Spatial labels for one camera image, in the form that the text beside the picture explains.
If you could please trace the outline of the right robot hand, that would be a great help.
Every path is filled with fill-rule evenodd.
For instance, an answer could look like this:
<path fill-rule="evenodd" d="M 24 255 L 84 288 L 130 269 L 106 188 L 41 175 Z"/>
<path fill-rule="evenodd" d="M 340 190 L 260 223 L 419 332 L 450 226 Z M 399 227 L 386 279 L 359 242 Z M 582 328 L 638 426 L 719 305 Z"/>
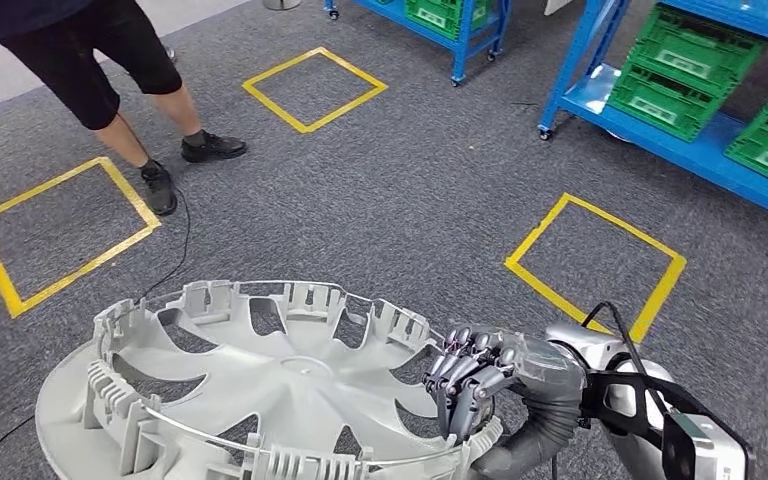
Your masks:
<path fill-rule="evenodd" d="M 519 332 L 463 326 L 443 337 L 422 384 L 437 408 L 439 432 L 462 443 L 486 422 L 494 396 L 510 390 L 528 409 L 506 447 L 560 450 L 574 437 L 584 369 L 559 345 Z"/>

